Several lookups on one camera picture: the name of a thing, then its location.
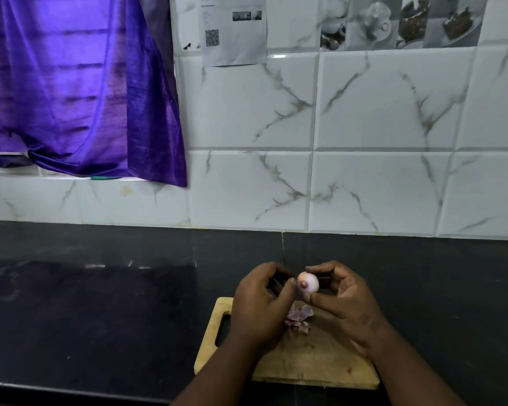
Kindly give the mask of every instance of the black countertop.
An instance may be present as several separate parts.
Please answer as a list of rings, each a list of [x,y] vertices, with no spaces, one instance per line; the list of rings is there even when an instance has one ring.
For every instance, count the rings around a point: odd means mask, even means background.
[[[468,404],[508,404],[508,241],[19,222],[0,222],[0,388],[170,402],[218,297],[261,262],[331,259]],[[365,402],[389,404],[268,383],[243,404]]]

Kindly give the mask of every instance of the peeled onion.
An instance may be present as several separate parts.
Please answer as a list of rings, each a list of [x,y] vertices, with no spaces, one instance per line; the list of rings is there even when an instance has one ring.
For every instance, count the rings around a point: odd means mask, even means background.
[[[301,292],[316,293],[320,287],[316,275],[308,272],[301,272],[297,277],[297,286]]]

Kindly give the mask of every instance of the wall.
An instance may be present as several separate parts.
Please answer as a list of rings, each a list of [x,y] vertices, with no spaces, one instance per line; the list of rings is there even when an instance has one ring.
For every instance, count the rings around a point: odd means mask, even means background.
[[[368,53],[268,0],[267,65],[208,68],[171,1],[190,188],[0,171],[0,220],[508,239],[508,0],[478,47]]]

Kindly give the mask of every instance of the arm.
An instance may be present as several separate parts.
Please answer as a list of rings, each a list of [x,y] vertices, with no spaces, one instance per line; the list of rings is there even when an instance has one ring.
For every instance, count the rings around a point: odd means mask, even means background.
[[[290,278],[269,293],[271,278]],[[244,278],[233,299],[230,334],[172,406],[235,406],[264,349],[277,343],[294,303],[296,280],[284,267],[256,267]]]
[[[336,261],[306,270],[320,278],[320,287],[331,289],[336,296],[304,294],[305,301],[342,320],[344,332],[376,366],[393,406],[465,404],[393,329],[363,278]]]

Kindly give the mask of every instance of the wooden cutting board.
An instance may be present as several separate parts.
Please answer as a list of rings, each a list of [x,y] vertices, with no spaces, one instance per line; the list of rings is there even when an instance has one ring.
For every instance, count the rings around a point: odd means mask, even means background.
[[[196,375],[215,353],[222,318],[231,314],[233,298],[218,298],[194,364]],[[298,308],[305,303],[297,301]],[[253,381],[335,388],[376,389],[380,379],[372,363],[360,355],[333,315],[314,308],[305,335],[285,333],[278,346],[258,363]]]

